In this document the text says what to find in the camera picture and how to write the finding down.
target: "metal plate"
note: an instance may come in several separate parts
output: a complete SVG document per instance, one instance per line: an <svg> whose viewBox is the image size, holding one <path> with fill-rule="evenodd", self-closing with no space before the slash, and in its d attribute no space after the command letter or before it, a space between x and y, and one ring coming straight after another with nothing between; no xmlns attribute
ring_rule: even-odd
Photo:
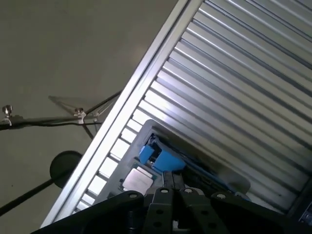
<svg viewBox="0 0 312 234"><path fill-rule="evenodd" d="M303 189L312 174L311 10L290 0L185 3L44 225L72 214L105 157L122 158L148 119L246 177L257 204L286 213Z"/></svg>

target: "bolt head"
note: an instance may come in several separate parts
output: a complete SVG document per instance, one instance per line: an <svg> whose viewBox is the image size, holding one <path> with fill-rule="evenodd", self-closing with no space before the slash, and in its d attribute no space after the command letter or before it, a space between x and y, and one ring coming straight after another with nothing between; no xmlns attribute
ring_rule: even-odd
<svg viewBox="0 0 312 234"><path fill-rule="evenodd" d="M225 199L226 198L226 196L224 194L218 194L216 197L219 199Z"/></svg>
<svg viewBox="0 0 312 234"><path fill-rule="evenodd" d="M185 189L184 192L191 194L193 191L191 189Z"/></svg>
<svg viewBox="0 0 312 234"><path fill-rule="evenodd" d="M5 105L2 107L2 112L9 116L13 111L13 107L11 105Z"/></svg>
<svg viewBox="0 0 312 234"><path fill-rule="evenodd" d="M129 198L136 198L136 197L137 197L136 194L130 194L130 195L129 195Z"/></svg>

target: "blue plastic part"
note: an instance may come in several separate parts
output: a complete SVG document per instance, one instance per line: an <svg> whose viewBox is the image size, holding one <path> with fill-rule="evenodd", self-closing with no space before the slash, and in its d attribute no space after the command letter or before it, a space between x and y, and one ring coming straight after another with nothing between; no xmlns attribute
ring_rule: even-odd
<svg viewBox="0 0 312 234"><path fill-rule="evenodd" d="M152 168L162 173L164 171L178 171L182 170L185 167L185 162L175 156L173 156L171 153L162 150L162 152L157 157L155 163L153 164Z"/></svg>
<svg viewBox="0 0 312 234"><path fill-rule="evenodd" d="M141 150L141 153L138 157L140 159L140 163L142 164L147 163L147 161L152 156L153 152L154 152L154 149L151 146L145 145L143 149Z"/></svg>

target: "metal bar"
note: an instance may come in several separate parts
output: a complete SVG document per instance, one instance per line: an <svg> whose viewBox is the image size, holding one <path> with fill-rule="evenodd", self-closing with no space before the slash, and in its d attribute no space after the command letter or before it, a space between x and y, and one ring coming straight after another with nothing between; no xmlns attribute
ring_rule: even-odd
<svg viewBox="0 0 312 234"><path fill-rule="evenodd" d="M123 118L126 120L127 116L129 114L131 114L130 108L135 108L135 102L129 103L128 99L131 96L131 94L134 93L135 89L136 89L136 92L138 92L137 87L140 87L141 85L145 84L144 86L142 86L139 89L140 92L138 94L136 94L136 96L134 97L136 99L136 102L139 102L140 95L142 95L145 92L144 88L146 86L148 86L149 83L151 82L151 80L148 81L148 79L151 79L151 78L148 78L147 73L146 73L148 67L151 67L151 60L152 60L152 58L154 58L154 56L158 52L159 48L162 45L162 42L166 39L167 35L169 34L170 30L172 29L173 24L176 22L177 18L180 16L181 12L183 11L183 9L187 3L188 3L187 0L179 0L178 3L176 4L176 6L174 7L174 9L172 10L168 19L166 20L166 22L162 26L160 32L158 33L158 35L154 39L152 45L150 46L150 48L146 52L145 56L143 57L141 63L139 64L139 66L135 70L134 74L132 75L131 79L129 80L128 84L126 85L123 92L121 93L119 99L117 100L114 107L110 111L110 114L106 118L104 124L102 125L102 127L98 131L96 137L92 141L89 148L87 149L87 151L84 154L83 158L81 159L79 165L76 167L76 169L73 172L73 175L71 176L70 180L65 185L60 196L58 197L55 204L53 205L50 213L48 214L48 216L44 220L42 227L44 227L44 226L46 226L46 225L48 225L48 224L50 224L56 220L59 220L63 217L66 217L73 212L73 210L75 208L75 204L77 203L75 200L75 194L76 194L76 196L81 197L81 194L85 190L85 185L84 185L81 187L79 192L77 191L77 190L79 190L79 188L78 188L79 185L81 185L81 183L82 183L81 180L79 181L79 178L81 178L82 173L85 172L87 165L89 165L90 160L93 158L95 152L99 149L104 138L107 139L106 134L108 133L108 130L112 127L113 122L115 122L117 118ZM192 14L194 14L195 11L198 9L199 4L200 4L199 0L192 1L193 6L191 7L191 9L189 9L188 15L186 15L184 17L184 19L180 20L180 22L183 22L183 20L184 20L184 23L179 25L180 33L182 33L183 29L186 27L188 21L192 17ZM178 39L179 33L175 33L175 37L176 37L176 39ZM122 115L119 115L119 113L121 110L123 110L122 107L124 107L124 106L132 106L132 107L128 108L126 116L123 117ZM111 138L111 140L112 140L112 142L110 142L109 145L112 146L115 140L113 137ZM99 161L103 161L103 156L105 157L106 155L102 154L101 157L99 158ZM90 182L91 178L93 177L92 175L94 173L95 173L95 170L92 169L92 173L90 174L90 177L88 176L88 178L86 178L86 179L83 178L83 179L85 179L84 183L88 184Z"/></svg>

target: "wire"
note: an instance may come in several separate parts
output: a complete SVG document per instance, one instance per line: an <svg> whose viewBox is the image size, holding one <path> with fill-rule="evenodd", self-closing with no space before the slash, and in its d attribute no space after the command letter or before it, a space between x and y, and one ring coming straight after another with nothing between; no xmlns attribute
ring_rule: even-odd
<svg viewBox="0 0 312 234"><path fill-rule="evenodd" d="M37 126L37 127L60 127L60 126L67 126L67 125L75 125L75 126L89 126L89 125L101 125L102 123L51 123L51 124L29 124L30 126Z"/></svg>
<svg viewBox="0 0 312 234"><path fill-rule="evenodd" d="M29 123L29 122L22 122L18 124L14 124L12 126L9 125L4 125L0 126L0 131L2 130L10 130L10 129L19 129L22 127L26 126L36 126L36 127L61 127L61 126L68 126L68 125L74 125L74 126L89 126L89 125L101 125L102 123L100 122L95 122L95 123Z"/></svg>
<svg viewBox="0 0 312 234"><path fill-rule="evenodd" d="M122 90L119 90L117 93L111 95L110 97L108 97L107 99L105 99L104 101L100 102L99 104L95 105L94 107L91 107L89 110L87 110L85 113L86 115L90 114L91 112L95 111L97 108L101 107L102 105L106 104L107 102L113 100L114 98L116 98L117 96L119 96L121 94Z"/></svg>
<svg viewBox="0 0 312 234"><path fill-rule="evenodd" d="M86 125L83 125L82 127L83 127L83 129L85 130L85 132L88 134L89 138L90 138L91 140L93 140L94 136L93 136L93 134L91 133L91 131L88 129L88 127L87 127Z"/></svg>
<svg viewBox="0 0 312 234"><path fill-rule="evenodd" d="M23 202L27 201L34 195L38 194L42 190L49 187L51 184L53 184L55 181L57 181L60 178L63 178L64 176L72 173L74 169L65 171L58 175L55 178L51 178L48 181L44 182L43 184L33 188L32 190L28 191L27 193L23 194L22 196L19 196L18 198L14 199L13 201L10 201L9 203L5 204L4 206L0 207L0 217L4 215L5 213L9 212L13 208L17 207L18 205L22 204Z"/></svg>

